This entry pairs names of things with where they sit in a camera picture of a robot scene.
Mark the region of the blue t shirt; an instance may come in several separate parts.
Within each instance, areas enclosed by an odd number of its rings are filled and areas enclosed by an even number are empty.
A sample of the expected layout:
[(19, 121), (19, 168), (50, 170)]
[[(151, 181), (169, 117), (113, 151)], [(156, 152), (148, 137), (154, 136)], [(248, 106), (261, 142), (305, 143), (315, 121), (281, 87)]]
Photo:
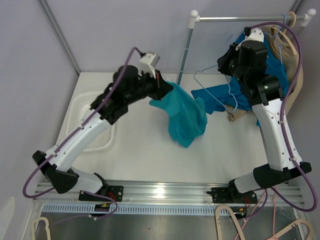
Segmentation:
[[(239, 44), (245, 39), (245, 35), (235, 42)], [(244, 76), (238, 80), (231, 78), (231, 92), (236, 96), (240, 110), (253, 110), (258, 106), (267, 107), (271, 104), (279, 104), (278, 113), (280, 121), (285, 117), (285, 96), (288, 92), (289, 81), (285, 73), (284, 65), (274, 56), (271, 56), (270, 48), (265, 41), (248, 40), (241, 47), (244, 60)], [(205, 110), (212, 114), (215, 111), (223, 112), (225, 109), (215, 101), (207, 92), (201, 89), (192, 90), (194, 98), (201, 98), (205, 102)], [(226, 105), (235, 106), (234, 100), (229, 95), (220, 99)]]

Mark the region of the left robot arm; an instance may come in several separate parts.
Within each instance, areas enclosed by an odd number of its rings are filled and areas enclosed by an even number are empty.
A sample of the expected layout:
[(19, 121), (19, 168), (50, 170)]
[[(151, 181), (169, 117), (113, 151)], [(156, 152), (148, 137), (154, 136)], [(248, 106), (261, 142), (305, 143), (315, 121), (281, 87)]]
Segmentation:
[(91, 103), (78, 127), (57, 146), (46, 152), (36, 151), (32, 156), (34, 162), (57, 193), (78, 189), (89, 192), (97, 201), (105, 199), (107, 182), (97, 173), (72, 168), (73, 162), (97, 136), (129, 111), (129, 105), (146, 97), (160, 101), (173, 89), (159, 70), (149, 73), (133, 65), (120, 67), (113, 82)]

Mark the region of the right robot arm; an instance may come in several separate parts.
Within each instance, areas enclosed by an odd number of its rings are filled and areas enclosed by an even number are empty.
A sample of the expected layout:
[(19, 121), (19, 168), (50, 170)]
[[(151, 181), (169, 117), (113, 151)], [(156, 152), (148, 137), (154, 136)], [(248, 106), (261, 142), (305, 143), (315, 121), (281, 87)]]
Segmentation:
[(276, 76), (266, 74), (267, 56), (263, 42), (245, 40), (232, 43), (217, 60), (218, 71), (238, 80), (240, 91), (252, 107), (260, 124), (267, 159), (267, 164), (229, 182), (227, 196), (235, 203), (247, 192), (274, 187), (312, 170), (296, 150), (287, 148), (287, 144), (293, 147), (294, 143), (290, 131), (283, 136), (281, 128), (287, 124), (286, 116), (281, 115), (283, 89)]

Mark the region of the beige wooden hanger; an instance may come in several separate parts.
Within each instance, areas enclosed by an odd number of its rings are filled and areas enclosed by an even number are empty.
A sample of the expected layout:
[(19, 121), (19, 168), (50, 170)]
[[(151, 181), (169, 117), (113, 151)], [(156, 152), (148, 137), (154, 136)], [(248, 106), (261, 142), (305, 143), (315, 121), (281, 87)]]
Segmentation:
[(283, 44), (283, 48), (282, 48), (282, 57), (283, 58), (289, 58), (289, 57), (293, 57), (293, 56), (296, 56), (299, 54), (299, 52), (296, 50), (294, 43), (289, 38), (290, 33), (287, 31), (288, 30), (286, 30), (286, 33), (283, 33), (282, 31), (280, 32), (280, 35), (281, 35), (281, 42), (280, 43)]

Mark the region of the teal t shirt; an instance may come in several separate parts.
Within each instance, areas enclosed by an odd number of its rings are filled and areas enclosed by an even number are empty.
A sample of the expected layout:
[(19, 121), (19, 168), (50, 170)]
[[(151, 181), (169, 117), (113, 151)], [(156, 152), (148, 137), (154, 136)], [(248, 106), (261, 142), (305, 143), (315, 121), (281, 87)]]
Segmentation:
[(192, 98), (182, 87), (171, 83), (173, 90), (161, 100), (150, 100), (149, 105), (165, 111), (168, 115), (168, 133), (174, 142), (188, 148), (202, 136), (208, 123), (205, 102)]

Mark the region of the light blue wire hanger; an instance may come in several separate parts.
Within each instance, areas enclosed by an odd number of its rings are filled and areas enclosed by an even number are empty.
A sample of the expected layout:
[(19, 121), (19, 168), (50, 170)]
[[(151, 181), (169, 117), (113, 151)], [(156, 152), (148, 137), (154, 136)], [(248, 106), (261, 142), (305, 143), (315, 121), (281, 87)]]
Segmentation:
[[(202, 70), (197, 70), (194, 75), (193, 75), (193, 79), (203, 88), (203, 90), (205, 92), (207, 92), (215, 101), (217, 101), (221, 106), (223, 106), (223, 108), (227, 111), (227, 112), (231, 112), (234, 113), (237, 108), (238, 108), (238, 101), (237, 98), (235, 96), (234, 93), (232, 93), (232, 88), (231, 88), (231, 78), (229, 77), (225, 77), (226, 80), (226, 84), (221, 84), (221, 85), (216, 85), (216, 86), (212, 86), (212, 87), (204, 87), (199, 80), (197, 80), (196, 76), (197, 74), (202, 74), (203, 72), (210, 70), (210, 69), (214, 69), (218, 67), (218, 65), (213, 65), (207, 68), (204, 68)], [(232, 106), (230, 104), (225, 104), (221, 101), (221, 98), (224, 95), (228, 95), (229, 98), (232, 98), (235, 105)]]

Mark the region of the beige t shirt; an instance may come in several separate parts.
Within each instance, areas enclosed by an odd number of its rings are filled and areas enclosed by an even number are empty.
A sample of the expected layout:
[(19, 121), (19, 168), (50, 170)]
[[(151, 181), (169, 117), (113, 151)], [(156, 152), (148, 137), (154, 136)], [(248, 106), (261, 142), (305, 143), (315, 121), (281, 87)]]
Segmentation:
[[(270, 27), (271, 26), (272, 25), (262, 26), (261, 29), (264, 32), (270, 34)], [(265, 40), (267, 40), (267, 44), (270, 47), (270, 37), (266, 36)], [(271, 51), (271, 57), (275, 57), (271, 47), (270, 47), (270, 51)], [(291, 85), (293, 82), (293, 79), (294, 79), (294, 76), (295, 76), (295, 73), (296, 73), (296, 70), (298, 67), (299, 56), (300, 55), (298, 54), (295, 56), (291, 56), (289, 58), (283, 57), (284, 70), (286, 72), (286, 76), (287, 76), (289, 85)], [(301, 67), (299, 74), (298, 74), (297, 83), (296, 83), (295, 87), (293, 87), (293, 90), (291, 91), (290, 96), (288, 97), (288, 100), (286, 101), (286, 104), (285, 104), (285, 113), (286, 114), (289, 113), (294, 101), (296, 100), (298, 94), (300, 93), (302, 86), (303, 86), (303, 80), (304, 80), (303, 68)], [(234, 113), (227, 111), (227, 113), (228, 113), (227, 118), (228, 118), (229, 122), (234, 122), (234, 121), (240, 119), (241, 117), (243, 117), (248, 111), (251, 111), (251, 110), (237, 109)]]

